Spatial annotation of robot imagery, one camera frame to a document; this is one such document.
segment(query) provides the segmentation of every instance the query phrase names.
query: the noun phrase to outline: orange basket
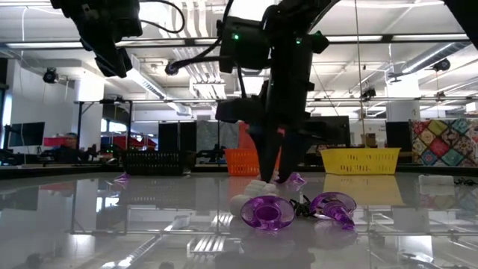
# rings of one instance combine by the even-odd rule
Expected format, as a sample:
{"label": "orange basket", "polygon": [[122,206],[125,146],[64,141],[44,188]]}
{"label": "orange basket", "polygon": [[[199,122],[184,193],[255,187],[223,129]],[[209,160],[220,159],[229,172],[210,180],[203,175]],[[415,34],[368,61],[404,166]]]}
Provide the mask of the orange basket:
{"label": "orange basket", "polygon": [[[259,159],[255,149],[224,149],[227,170],[230,176],[257,176]],[[281,152],[277,156],[276,170],[279,168]]]}

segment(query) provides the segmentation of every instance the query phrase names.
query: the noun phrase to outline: yellow basket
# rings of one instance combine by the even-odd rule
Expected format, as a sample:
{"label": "yellow basket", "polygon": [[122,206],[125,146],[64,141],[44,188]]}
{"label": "yellow basket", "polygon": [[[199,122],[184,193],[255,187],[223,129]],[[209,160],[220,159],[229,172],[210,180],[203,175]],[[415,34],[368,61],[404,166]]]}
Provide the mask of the yellow basket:
{"label": "yellow basket", "polygon": [[397,168],[398,148],[325,149],[320,154],[326,173],[336,175],[393,175]]}

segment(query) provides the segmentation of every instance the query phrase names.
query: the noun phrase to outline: white ball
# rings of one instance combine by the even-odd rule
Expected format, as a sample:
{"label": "white ball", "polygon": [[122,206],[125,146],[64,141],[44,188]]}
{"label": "white ball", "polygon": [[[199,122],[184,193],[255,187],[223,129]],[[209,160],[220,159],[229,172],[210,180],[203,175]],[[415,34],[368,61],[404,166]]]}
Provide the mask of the white ball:
{"label": "white ball", "polygon": [[239,217],[240,210],[242,209],[244,204],[250,199],[251,197],[243,194],[239,194],[232,197],[231,201],[229,202],[229,209],[231,210],[231,214],[235,217]]}

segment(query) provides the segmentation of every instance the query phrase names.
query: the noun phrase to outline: purple cup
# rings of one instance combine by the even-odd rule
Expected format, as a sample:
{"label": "purple cup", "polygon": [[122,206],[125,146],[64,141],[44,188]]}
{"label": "purple cup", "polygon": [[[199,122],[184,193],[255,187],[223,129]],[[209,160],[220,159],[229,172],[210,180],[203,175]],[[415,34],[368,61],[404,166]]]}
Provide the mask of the purple cup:
{"label": "purple cup", "polygon": [[252,228],[276,231],[289,226],[295,218],[294,208],[275,196],[262,196],[249,200],[240,210],[244,222]]}

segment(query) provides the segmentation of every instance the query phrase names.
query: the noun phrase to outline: colorful quilt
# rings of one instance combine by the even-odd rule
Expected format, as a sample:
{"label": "colorful quilt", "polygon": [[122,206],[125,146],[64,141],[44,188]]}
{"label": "colorful quilt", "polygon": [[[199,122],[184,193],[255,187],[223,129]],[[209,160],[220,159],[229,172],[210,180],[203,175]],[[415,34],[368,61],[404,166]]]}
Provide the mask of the colorful quilt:
{"label": "colorful quilt", "polygon": [[478,121],[428,120],[410,122],[413,158],[426,166],[475,167]]}

